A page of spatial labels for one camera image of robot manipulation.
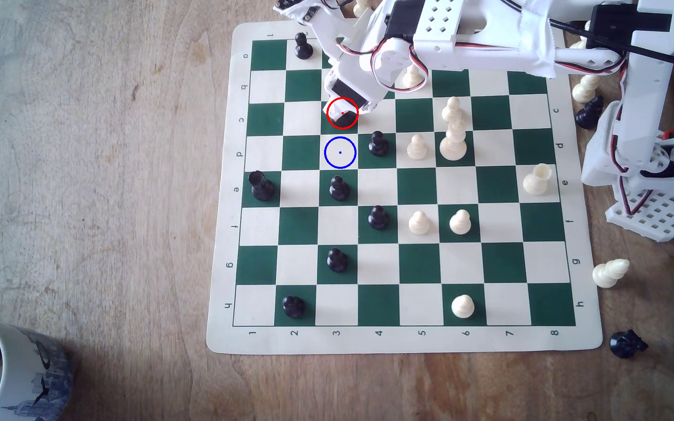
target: chessboard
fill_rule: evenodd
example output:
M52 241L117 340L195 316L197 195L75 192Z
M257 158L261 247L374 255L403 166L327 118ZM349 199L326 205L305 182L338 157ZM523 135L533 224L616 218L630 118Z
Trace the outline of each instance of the chessboard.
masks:
M233 34L208 320L227 354L372 354L579 350L602 342L568 77L431 71L415 92L389 92L348 129L326 119L331 65L307 27L246 23ZM313 55L295 56L305 32ZM458 97L467 152L439 152L441 111ZM389 152L369 151L379 130ZM424 159L410 159L413 135ZM546 163L548 190L522 180ZM252 195L251 172L275 186ZM330 180L351 188L337 201ZM389 225L373 229L381 205ZM471 230L451 231L457 211ZM430 229L408 221L424 211ZM347 270L326 258L339 248ZM469 318L451 311L472 297ZM305 303L283 311L286 296Z

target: captured chess piece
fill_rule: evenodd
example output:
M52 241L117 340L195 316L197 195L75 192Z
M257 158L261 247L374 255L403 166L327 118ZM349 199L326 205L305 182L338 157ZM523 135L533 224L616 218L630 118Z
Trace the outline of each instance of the captured chess piece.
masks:
M594 129L597 127L597 122L600 120L603 106L604 100L602 99L602 95L598 95L589 100L589 102L584 104L584 108L576 113L576 116L574 117L576 124L579 124L579 127L583 129Z
M610 336L610 350L617 358L631 358L636 351L649 348L646 342L631 329L615 332Z
M253 171L248 174L248 182L251 184L251 194L254 198L266 202L275 194L275 185L264 177L261 171Z
M295 56L297 58L306 60L314 54L314 48L305 40L305 33L298 32L295 34L295 44Z

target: blue circle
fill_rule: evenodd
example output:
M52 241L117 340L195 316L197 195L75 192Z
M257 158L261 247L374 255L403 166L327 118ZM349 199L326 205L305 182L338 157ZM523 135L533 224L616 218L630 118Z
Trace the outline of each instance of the blue circle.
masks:
M348 165L346 165L346 166L336 166L336 165L334 165L333 163L330 162L330 159L329 159L329 158L326 157L326 149L330 147L330 143L332 143L332 140L334 140L334 139L345 139L345 140L347 140L348 142L350 142L350 144L353 146L353 160L350 161L350 163L349 163ZM335 136L335 137L333 137L332 139L330 139L330 140L326 143L326 145L324 146L324 159L326 159L326 163L330 164L330 165L332 166L332 168L337 168L337 169L347 168L347 167L353 165L353 163L355 162L355 158L356 158L357 156L358 156L358 149L355 147L355 144L353 143L352 140L350 140L350 139L348 139L348 138L346 138L346 137L344 137L344 136Z

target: green square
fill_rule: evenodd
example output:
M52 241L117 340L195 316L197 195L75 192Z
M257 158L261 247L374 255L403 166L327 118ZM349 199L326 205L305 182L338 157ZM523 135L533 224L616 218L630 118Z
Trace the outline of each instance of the green square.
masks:
M509 96L472 97L473 129L511 129Z
M371 134L358 135L358 168L395 168L397 167L397 140L394 133L384 133L388 152L383 157L376 157L369 151Z
M321 101L321 70L287 71L287 101Z
M480 242L480 213L477 205L438 205L438 220L449 221L460 209L470 213L472 228L464 235L452 232L447 223L439 224L439 240L442 243L479 243Z
M486 283L526 282L521 243L483 243L482 271Z
M394 100L397 133L432 132L433 98Z
M576 326L571 284L529 284L527 287L532 326Z
M399 205L436 203L436 168L397 168Z
M249 104L247 136L282 136L285 103Z
M395 244L397 242L397 206L382 205L388 215L388 225L384 229L373 229L369 225L372 207L358 207L358 244Z
M350 196L343 201L330 195L332 177L339 175L350 186ZM358 170L329 169L319 171L319 206L358 206Z
M438 244L399 245L399 283L436 284L441 282Z
M533 76L525 72L509 72L509 94L546 94L548 81L544 77Z
M399 326L399 285L358 285L358 326Z
M517 165L555 164L553 129L514 130L514 157Z
M282 299L292 295L305 302L299 318L289 318L282 309ZM275 326L314 326L316 324L316 285L277 285L275 288Z
M316 244L318 207L280 207L278 244Z
M436 166L475 166L475 141L473 132L466 132L464 143L467 143L467 152L462 159L450 161L441 155L441 141L446 137L446 132L436 132Z
M515 166L475 167L478 184L478 202L519 202L517 168Z
M236 285L275 285L277 246L240 246Z
M282 138L282 170L319 169L319 136L285 136Z
M252 71L284 71L286 57L287 40L253 41L251 44Z
M525 241L566 241L560 203L520 203L519 212Z
M326 257L332 248L337 247L348 257L348 269L342 273L333 272L326 265ZM334 244L319 246L316 263L316 283L318 284L356 284L358 283L358 246L356 244Z
M452 301L460 295L469 295L475 304L475 312L468 318L459 318L452 313ZM444 326L485 326L485 287L482 284L444 284L441 285L443 297Z
M243 173L243 187L241 188L243 198L241 200L241 207L277 207L280 206L280 172L279 171L264 171L264 177L272 181L275 185L275 194L270 200L263 202L257 200L251 193L251 183L248 182L248 175L250 172Z
M469 97L469 71L431 71L433 96L438 97Z

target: white square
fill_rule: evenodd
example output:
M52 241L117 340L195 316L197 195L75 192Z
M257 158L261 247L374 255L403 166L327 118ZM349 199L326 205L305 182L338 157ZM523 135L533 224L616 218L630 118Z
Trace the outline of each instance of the white square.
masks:
M241 246L276 246L279 239L279 207L241 209Z
M449 129L449 123L445 122L441 117L441 112L449 101L448 97L433 99L433 130L437 132L445 132ZM462 110L462 120L467 127L467 131L473 129L473 103L470 97L459 97L459 109Z
M358 205L397 205L397 168L359 169Z
M358 206L319 207L318 243L358 244Z
M566 243L562 241L532 242L524 243L523 247L527 283L554 284L570 281Z
M556 166L548 165L552 171L552 175L548 180L548 189L540 196L535 196L524 191L524 178L527 174L532 174L535 166L517 166L517 190L519 190L519 203L546 203L546 202L560 202L560 195L558 194L558 178L556 176Z
M316 325L358 325L358 285L316 285Z
M239 285L233 308L235 326L275 324L275 285Z
M252 71L248 103L283 103L286 100L285 71Z
M394 133L397 131L396 119L394 100L382 100L373 111L358 118L358 133L373 133L375 130Z
M532 316L529 314L529 289L526 283L487 283L483 288L488 326L532 324Z
M544 129L550 127L548 94L511 95L512 129Z
M282 135L304 136L321 133L321 101L285 103Z
M426 212L431 227L426 234L416 235L410 232L410 218L417 211ZM399 244L438 243L438 205L399 205L397 207L397 238Z
M482 284L482 245L442 243L438 245L442 284Z
M400 284L399 324L443 325L441 284Z
M249 136L244 171L282 170L282 136Z
M492 97L509 94L509 72L470 69L470 96Z
M358 284L399 284L399 245L358 244Z
M277 246L277 285L316 285L318 246Z
M319 206L319 171L283 171L280 173L280 207Z
M407 155L407 146L413 136L423 136L426 144L426 156L423 159L412 159ZM397 168L432 168L436 166L436 136L433 132L397 133Z
M475 167L436 167L436 196L439 205L477 203L477 171Z
M481 203L480 240L483 243L520 243L522 216L518 203Z
M510 129L479 130L473 132L476 166L512 166L514 156L514 132Z

